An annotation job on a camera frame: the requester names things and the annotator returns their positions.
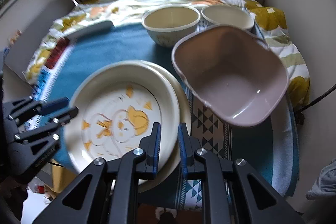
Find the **silver screw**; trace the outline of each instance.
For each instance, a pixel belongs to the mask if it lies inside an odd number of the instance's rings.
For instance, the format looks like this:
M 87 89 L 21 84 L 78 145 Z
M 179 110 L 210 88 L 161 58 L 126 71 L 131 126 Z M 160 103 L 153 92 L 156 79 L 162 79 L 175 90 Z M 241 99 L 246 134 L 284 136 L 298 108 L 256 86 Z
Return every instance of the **silver screw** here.
M 199 154 L 199 155 L 204 155 L 207 153 L 207 150 L 204 149 L 204 148 L 199 148 L 196 150 L 196 153 Z
M 95 165 L 102 165 L 103 163 L 104 163 L 104 159 L 103 158 L 96 158 L 94 161 L 93 161 L 93 163 L 95 164 Z
M 143 149 L 141 149 L 141 148 L 135 148 L 134 150 L 133 150 L 133 154 L 134 155 L 141 155 L 143 153 Z
M 52 138 L 53 138 L 54 140 L 59 140 L 59 136 L 58 136 L 57 134 L 54 134 L 54 135 L 52 136 Z
M 236 164 L 239 166 L 243 166 L 246 164 L 246 160 L 244 159 L 236 159 Z

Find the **wall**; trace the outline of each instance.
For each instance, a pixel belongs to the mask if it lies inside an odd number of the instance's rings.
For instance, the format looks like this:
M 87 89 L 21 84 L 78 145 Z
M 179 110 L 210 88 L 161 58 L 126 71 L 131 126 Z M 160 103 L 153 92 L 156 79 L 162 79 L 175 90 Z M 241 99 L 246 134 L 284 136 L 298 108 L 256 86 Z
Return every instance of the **wall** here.
M 285 12 L 293 43 L 305 59 L 311 76 L 311 99 L 336 84 L 336 0 L 265 0 Z M 305 193 L 321 169 L 336 158 L 336 92 L 304 112 L 299 129 L 300 182 L 288 202 L 307 211 Z
M 17 0 L 0 18 L 0 48 L 8 45 L 8 38 L 16 30 L 24 31 L 50 1 Z

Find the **stacked plate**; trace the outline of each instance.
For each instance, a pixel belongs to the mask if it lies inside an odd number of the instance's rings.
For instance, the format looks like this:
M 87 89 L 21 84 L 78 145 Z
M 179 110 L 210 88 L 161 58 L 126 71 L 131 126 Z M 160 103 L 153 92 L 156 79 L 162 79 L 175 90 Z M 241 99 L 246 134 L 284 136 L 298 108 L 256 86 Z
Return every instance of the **stacked plate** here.
M 159 172 L 154 181 L 139 181 L 139 192 L 161 183 L 179 164 L 177 130 L 185 122 L 190 132 L 189 103 L 161 66 L 141 60 L 108 65 L 85 79 L 70 105 L 79 114 L 65 127 L 64 138 L 78 173 L 97 157 L 114 160 L 137 148 L 154 122 L 161 123 Z

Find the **pink bowl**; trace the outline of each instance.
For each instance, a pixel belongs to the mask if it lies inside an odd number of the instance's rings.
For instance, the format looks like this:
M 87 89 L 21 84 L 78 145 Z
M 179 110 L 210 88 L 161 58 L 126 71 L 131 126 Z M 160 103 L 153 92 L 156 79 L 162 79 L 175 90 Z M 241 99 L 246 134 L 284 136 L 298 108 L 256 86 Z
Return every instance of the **pink bowl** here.
M 193 94 L 235 126 L 263 122 L 288 86 L 287 71 L 267 44 L 230 26 L 184 37 L 173 48 L 172 63 Z

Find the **teal cloth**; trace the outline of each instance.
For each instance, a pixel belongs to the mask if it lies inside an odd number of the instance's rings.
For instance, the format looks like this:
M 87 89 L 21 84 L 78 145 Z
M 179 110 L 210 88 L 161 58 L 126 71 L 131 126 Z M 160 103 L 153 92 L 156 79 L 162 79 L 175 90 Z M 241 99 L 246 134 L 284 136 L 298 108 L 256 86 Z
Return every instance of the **teal cloth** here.
M 83 80 L 96 70 L 114 62 L 131 59 L 157 63 L 170 71 L 181 83 L 181 79 L 171 63 L 171 49 L 156 45 L 140 24 L 128 25 L 90 34 L 80 39 L 61 70 L 49 100 L 64 96 L 70 99 Z M 47 117 L 44 117 L 41 124 L 44 124 L 46 119 Z M 63 166 L 72 168 L 62 132 L 60 137 L 61 149 L 56 153 L 54 159 Z M 269 183 L 272 183 L 273 133 L 271 119 L 268 118 L 253 128 L 232 127 L 231 138 L 231 158 L 242 157 L 246 159 Z M 140 194 L 139 200 L 161 207 L 183 208 L 184 200 L 179 197 L 179 193 L 188 191 L 188 187 L 190 185 L 183 181 L 179 167 L 177 167 L 163 183 Z

